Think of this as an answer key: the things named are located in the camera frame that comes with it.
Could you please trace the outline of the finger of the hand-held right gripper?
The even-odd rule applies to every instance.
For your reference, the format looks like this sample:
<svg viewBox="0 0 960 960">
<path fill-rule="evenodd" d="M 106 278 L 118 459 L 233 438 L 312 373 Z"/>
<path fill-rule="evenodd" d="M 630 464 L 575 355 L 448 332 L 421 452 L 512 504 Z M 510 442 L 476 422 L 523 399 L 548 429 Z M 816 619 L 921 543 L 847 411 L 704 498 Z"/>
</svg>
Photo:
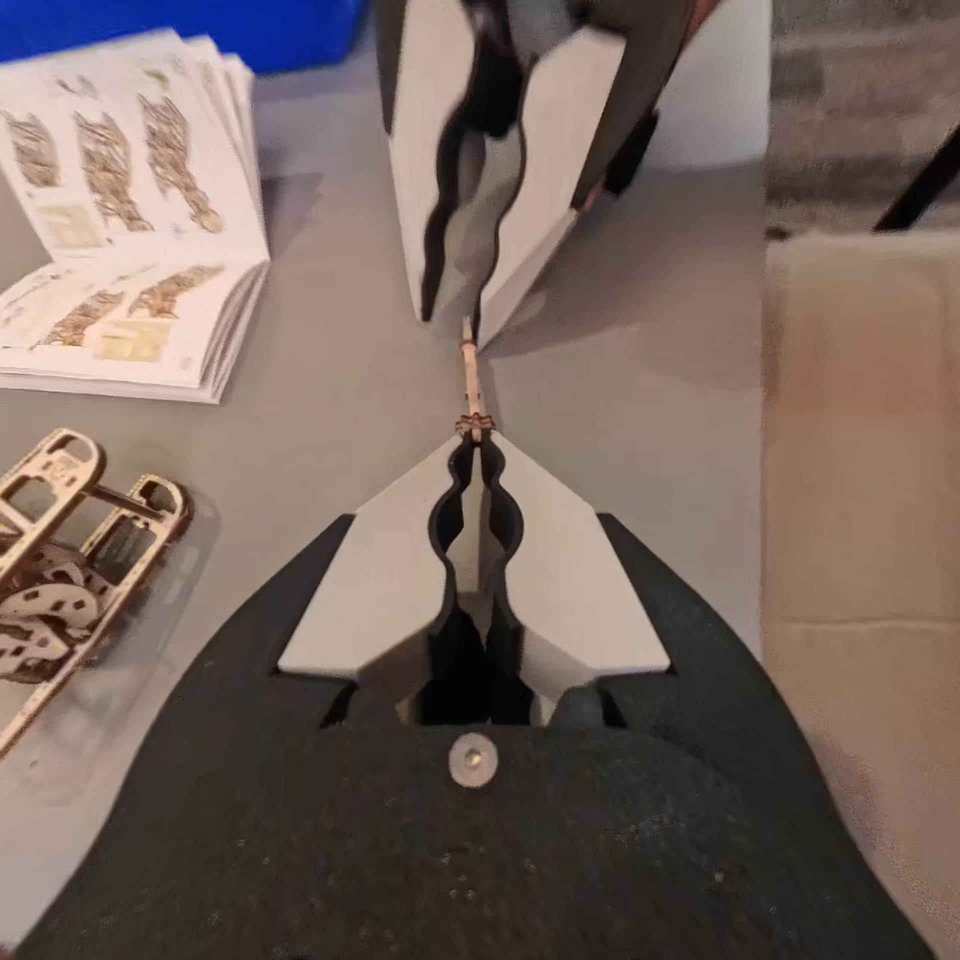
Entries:
<svg viewBox="0 0 960 960">
<path fill-rule="evenodd" d="M 383 126 L 414 315 L 474 314 L 496 218 L 496 159 L 484 127 L 484 73 L 496 4 L 375 2 Z"/>
<path fill-rule="evenodd" d="M 479 350 L 504 330 L 597 194 L 641 165 L 681 54 L 709 2 L 508 2 L 522 86 L 520 167 L 472 320 Z"/>
</svg>

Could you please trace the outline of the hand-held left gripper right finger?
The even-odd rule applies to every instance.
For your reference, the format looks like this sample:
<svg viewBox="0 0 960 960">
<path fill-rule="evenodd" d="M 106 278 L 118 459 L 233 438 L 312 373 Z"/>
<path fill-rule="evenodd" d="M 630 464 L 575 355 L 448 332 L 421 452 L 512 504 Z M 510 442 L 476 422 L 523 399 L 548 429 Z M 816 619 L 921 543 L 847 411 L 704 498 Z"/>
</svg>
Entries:
<svg viewBox="0 0 960 960">
<path fill-rule="evenodd" d="M 502 434 L 476 454 L 476 594 L 495 725 L 548 722 L 570 690 L 670 657 L 594 507 Z"/>
</svg>

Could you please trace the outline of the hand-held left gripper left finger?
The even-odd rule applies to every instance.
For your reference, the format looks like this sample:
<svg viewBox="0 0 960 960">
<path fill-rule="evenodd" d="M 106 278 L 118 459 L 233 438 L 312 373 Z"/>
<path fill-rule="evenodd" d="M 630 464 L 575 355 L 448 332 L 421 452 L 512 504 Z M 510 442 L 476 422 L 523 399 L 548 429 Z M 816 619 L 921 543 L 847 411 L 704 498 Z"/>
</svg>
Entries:
<svg viewBox="0 0 960 960">
<path fill-rule="evenodd" d="M 346 682 L 342 723 L 481 721 L 481 635 L 449 555 L 473 465 L 452 438 L 350 516 L 279 657 L 285 676 Z"/>
</svg>

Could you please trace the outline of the wooden axle with gear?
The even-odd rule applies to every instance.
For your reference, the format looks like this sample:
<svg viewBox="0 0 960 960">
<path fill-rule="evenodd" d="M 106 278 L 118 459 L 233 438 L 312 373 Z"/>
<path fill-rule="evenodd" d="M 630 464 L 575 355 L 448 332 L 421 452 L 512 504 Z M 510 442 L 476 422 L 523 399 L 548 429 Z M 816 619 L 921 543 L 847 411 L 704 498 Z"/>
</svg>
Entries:
<svg viewBox="0 0 960 960">
<path fill-rule="evenodd" d="M 478 366 L 478 347 L 474 335 L 474 324 L 469 316 L 462 318 L 460 355 L 462 360 L 465 412 L 456 423 L 457 434 L 479 448 L 484 440 L 497 429 L 495 419 L 487 409 Z"/>
</svg>

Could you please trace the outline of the grey desk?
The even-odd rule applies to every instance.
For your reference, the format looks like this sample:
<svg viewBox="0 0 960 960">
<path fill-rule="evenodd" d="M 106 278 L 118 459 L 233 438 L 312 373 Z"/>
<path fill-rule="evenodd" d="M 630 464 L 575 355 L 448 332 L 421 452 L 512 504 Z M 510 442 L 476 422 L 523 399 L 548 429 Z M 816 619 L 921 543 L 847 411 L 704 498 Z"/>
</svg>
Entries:
<svg viewBox="0 0 960 960">
<path fill-rule="evenodd" d="M 763 154 L 771 2 L 721 2 L 664 92 L 650 153 L 598 198 L 482 354 L 506 438 L 615 515 L 761 654 Z M 2 470 L 59 427 L 106 482 L 182 483 L 197 517 L 158 577 L 117 714 L 90 670 L 2 762 L 2 944 L 88 852 L 164 700 L 241 604 L 414 467 L 463 408 L 455 342 L 412 311 L 374 42 L 258 81 L 272 263 L 221 405 L 2 390 Z"/>
</svg>

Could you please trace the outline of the blue plastic bin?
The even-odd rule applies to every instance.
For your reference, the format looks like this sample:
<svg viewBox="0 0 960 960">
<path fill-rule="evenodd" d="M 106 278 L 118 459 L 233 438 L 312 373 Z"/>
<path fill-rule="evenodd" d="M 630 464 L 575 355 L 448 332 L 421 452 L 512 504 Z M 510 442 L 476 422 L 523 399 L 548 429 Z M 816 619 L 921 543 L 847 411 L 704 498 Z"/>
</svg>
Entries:
<svg viewBox="0 0 960 960">
<path fill-rule="evenodd" d="M 342 62 L 366 1 L 3 1 L 1 60 L 19 61 L 135 34 L 208 36 L 259 76 Z"/>
</svg>

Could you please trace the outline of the wooden airplane model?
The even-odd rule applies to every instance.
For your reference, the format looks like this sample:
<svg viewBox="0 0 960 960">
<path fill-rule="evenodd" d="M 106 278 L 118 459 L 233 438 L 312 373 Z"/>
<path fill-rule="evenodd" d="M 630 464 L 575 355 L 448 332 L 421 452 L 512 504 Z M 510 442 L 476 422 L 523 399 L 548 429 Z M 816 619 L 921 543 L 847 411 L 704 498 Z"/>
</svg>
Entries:
<svg viewBox="0 0 960 960">
<path fill-rule="evenodd" d="M 31 687 L 2 729 L 15 749 L 82 669 L 94 664 L 194 515 L 187 488 L 143 474 L 103 486 L 107 456 L 59 428 L 2 476 L 2 681 Z"/>
</svg>

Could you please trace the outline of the tan cardboard box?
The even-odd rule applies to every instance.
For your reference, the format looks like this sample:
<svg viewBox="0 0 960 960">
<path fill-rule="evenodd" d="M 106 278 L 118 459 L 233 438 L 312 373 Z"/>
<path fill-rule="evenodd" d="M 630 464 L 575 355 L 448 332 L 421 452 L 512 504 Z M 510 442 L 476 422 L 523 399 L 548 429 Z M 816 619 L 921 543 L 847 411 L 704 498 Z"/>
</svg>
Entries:
<svg viewBox="0 0 960 960">
<path fill-rule="evenodd" d="M 958 231 L 774 244 L 765 664 L 846 826 L 958 958 Z"/>
</svg>

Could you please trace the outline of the model instruction booklet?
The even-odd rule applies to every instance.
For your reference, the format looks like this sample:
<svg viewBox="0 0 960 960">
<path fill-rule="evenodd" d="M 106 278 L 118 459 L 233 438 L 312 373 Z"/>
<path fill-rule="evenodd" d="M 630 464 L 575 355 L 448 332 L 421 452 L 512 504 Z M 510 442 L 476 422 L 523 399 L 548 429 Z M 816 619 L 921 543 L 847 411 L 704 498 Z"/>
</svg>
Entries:
<svg viewBox="0 0 960 960">
<path fill-rule="evenodd" d="M 3 389 L 222 401 L 271 266 L 254 85 L 172 29 L 2 64 L 2 177 L 49 258 L 2 285 Z"/>
</svg>

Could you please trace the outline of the black stand leg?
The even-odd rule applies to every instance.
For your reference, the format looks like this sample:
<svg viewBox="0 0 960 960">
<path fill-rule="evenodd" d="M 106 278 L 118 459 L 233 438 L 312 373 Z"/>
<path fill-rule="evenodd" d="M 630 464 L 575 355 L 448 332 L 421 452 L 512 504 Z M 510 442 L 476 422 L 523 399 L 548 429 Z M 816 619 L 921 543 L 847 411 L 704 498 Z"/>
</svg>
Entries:
<svg viewBox="0 0 960 960">
<path fill-rule="evenodd" d="M 959 127 L 957 126 L 930 161 L 906 186 L 872 228 L 875 234 L 910 230 L 951 186 L 959 173 Z"/>
</svg>

